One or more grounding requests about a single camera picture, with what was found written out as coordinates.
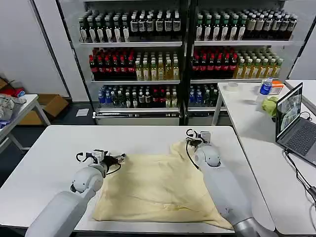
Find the yellow cloth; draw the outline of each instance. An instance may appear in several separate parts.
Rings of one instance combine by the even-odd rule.
[[[206,222],[232,229],[218,213],[203,174],[189,160],[185,143],[174,144],[170,151],[169,155],[127,155],[121,169],[104,179],[93,218]]]

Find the display refrigerator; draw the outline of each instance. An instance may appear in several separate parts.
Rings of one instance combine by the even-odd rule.
[[[315,25],[310,0],[57,3],[93,118],[109,125],[210,125],[217,83],[285,81]]]

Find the laptop keyboard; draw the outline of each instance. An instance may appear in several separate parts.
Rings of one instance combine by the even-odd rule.
[[[294,133],[286,145],[290,149],[302,154],[303,156],[306,156],[307,152],[315,142],[316,126],[311,126],[311,124],[306,123]]]

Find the white shelf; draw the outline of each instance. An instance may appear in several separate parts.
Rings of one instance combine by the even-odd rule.
[[[191,84],[208,84],[208,83],[220,83],[220,82],[249,82],[257,83],[263,79],[191,79]]]
[[[81,43],[84,47],[95,48],[116,48],[116,47],[180,47],[182,41],[167,41],[167,42],[121,42],[121,43]]]
[[[99,108],[98,115],[102,114],[169,114],[178,113],[179,108]]]
[[[91,81],[102,85],[164,85],[180,84],[180,80],[100,80]]]
[[[195,46],[285,46],[291,44],[301,45],[302,41],[289,40],[216,40],[216,41],[194,41]]]
[[[214,112],[215,107],[188,107],[188,112],[198,113],[198,112]],[[226,107],[221,107],[221,111],[227,111]]]

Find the laptop screen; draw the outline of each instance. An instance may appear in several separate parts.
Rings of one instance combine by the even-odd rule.
[[[292,89],[277,102],[276,138],[278,138],[301,113],[303,83]]]

